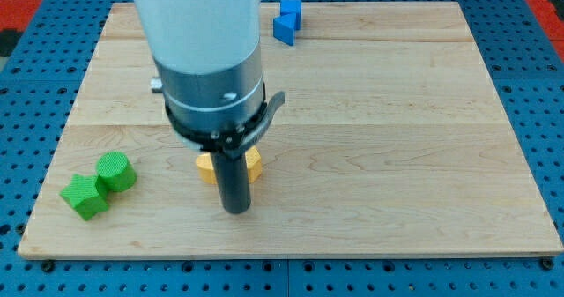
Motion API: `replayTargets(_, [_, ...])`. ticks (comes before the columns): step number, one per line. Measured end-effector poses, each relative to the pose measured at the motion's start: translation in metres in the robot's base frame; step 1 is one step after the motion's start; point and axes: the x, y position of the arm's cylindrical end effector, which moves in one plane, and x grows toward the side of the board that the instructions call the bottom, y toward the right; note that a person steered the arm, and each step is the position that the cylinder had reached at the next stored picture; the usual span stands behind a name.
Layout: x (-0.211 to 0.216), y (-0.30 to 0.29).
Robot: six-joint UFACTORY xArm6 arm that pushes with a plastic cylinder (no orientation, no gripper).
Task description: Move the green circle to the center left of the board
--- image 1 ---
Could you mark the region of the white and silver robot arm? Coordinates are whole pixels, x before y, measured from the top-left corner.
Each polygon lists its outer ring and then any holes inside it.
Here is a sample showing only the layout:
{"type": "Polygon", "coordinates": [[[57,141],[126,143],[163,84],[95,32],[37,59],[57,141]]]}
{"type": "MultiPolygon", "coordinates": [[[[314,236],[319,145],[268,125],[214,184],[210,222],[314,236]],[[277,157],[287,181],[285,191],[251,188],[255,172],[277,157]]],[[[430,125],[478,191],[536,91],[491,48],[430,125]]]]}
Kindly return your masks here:
{"type": "Polygon", "coordinates": [[[183,136],[231,132],[265,102],[262,0],[133,0],[183,136]]]}

